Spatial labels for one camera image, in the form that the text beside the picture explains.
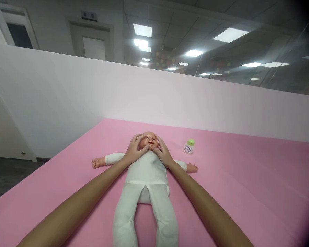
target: ceiling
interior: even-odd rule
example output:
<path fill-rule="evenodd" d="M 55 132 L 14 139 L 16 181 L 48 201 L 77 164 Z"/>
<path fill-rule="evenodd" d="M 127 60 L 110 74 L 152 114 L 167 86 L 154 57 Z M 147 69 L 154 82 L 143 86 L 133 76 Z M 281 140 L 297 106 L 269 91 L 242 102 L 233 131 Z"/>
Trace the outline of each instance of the ceiling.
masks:
<path fill-rule="evenodd" d="M 136 35 L 134 23 L 152 27 L 152 37 Z M 302 59 L 309 55 L 309 35 L 304 35 L 307 20 L 301 18 L 295 7 L 282 0 L 125 0 L 123 24 L 124 60 L 130 65 L 142 66 L 141 58 L 148 58 L 151 61 L 147 68 L 167 70 L 176 67 L 175 73 L 187 75 L 216 72 L 222 76 L 210 75 L 207 78 L 270 86 L 278 90 L 281 89 L 274 88 L 274 83 L 266 82 L 265 78 L 272 80 L 273 73 L 277 75 L 277 71 L 283 72 L 287 68 L 247 68 L 241 65 L 279 60 L 291 64 L 285 66 L 288 69 L 292 64 L 300 66 L 300 62 L 309 66 L 309 60 Z M 249 33 L 230 43 L 213 40 L 229 27 Z M 134 45 L 134 38 L 147 40 L 151 52 L 140 51 Z M 297 56 L 290 51 L 296 46 L 302 47 Z M 204 53 L 198 57 L 185 56 L 190 49 Z M 180 62 L 189 65 L 180 66 Z M 261 80 L 250 80 L 255 73 L 262 75 Z M 299 80 L 293 83 L 301 84 L 297 93 L 303 93 L 309 82 Z M 295 92 L 296 87 L 285 84 L 284 91 Z"/>

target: white doll bodysuit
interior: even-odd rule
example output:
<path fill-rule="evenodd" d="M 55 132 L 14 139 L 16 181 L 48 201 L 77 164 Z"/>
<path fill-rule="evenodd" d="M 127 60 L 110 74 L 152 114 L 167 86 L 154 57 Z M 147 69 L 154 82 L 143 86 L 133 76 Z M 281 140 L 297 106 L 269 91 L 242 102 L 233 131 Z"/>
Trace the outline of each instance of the white doll bodysuit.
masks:
<path fill-rule="evenodd" d="M 107 155 L 105 156 L 105 163 L 106 165 L 112 165 L 122 159 L 124 155 L 124 153 Z M 175 162 L 177 162 L 185 171 L 187 170 L 185 162 Z M 151 150 L 148 150 L 137 161 L 129 166 L 125 183 L 142 185 L 164 184 L 166 185 L 167 195 L 169 195 L 166 167 L 156 153 Z M 142 190 L 138 202 L 151 204 L 149 192 L 146 186 Z"/>
<path fill-rule="evenodd" d="M 115 153 L 105 157 L 106 165 L 119 161 L 125 154 Z M 176 161 L 185 171 L 186 163 Z M 113 226 L 114 247 L 137 247 L 134 215 L 137 203 L 151 204 L 157 222 L 156 247 L 177 247 L 178 222 L 171 201 L 166 167 L 155 152 L 148 150 L 132 163 L 127 171 Z"/>

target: baby doll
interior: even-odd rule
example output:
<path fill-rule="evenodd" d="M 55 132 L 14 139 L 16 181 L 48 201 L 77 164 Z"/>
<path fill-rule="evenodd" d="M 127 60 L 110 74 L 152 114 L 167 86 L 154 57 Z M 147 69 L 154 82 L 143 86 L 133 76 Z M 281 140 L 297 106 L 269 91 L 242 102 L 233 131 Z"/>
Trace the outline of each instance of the baby doll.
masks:
<path fill-rule="evenodd" d="M 178 223 L 173 206 L 168 198 L 169 188 L 166 168 L 152 151 L 158 147 L 155 134 L 145 132 L 139 149 L 149 145 L 148 151 L 132 163 L 127 172 L 125 184 L 113 219 L 113 245 L 135 247 L 137 237 L 134 229 L 134 215 L 137 203 L 151 204 L 157 221 L 156 247 L 178 245 Z M 93 169 L 118 162 L 124 153 L 114 153 L 92 161 Z M 198 171 L 197 166 L 176 161 L 186 172 Z"/>

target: door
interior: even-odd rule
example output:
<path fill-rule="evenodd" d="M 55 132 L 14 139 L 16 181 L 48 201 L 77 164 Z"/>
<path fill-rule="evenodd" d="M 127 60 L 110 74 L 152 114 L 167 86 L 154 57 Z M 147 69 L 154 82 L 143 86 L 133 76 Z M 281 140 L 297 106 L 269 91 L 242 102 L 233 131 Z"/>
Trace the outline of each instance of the door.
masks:
<path fill-rule="evenodd" d="M 73 48 L 78 57 L 113 62 L 110 29 L 70 23 Z"/>
<path fill-rule="evenodd" d="M 15 46 L 39 50 L 26 9 L 0 4 L 0 10 Z"/>

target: bottle label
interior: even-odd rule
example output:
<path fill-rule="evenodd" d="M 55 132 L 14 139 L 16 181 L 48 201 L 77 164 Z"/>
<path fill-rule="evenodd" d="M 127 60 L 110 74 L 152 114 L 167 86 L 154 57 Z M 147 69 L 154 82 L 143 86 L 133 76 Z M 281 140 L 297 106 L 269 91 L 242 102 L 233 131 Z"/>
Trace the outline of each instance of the bottle label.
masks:
<path fill-rule="evenodd" d="M 185 151 L 186 153 L 190 153 L 190 152 L 191 152 L 191 148 L 188 147 L 188 146 L 185 146 L 185 147 L 184 147 L 184 151 Z"/>

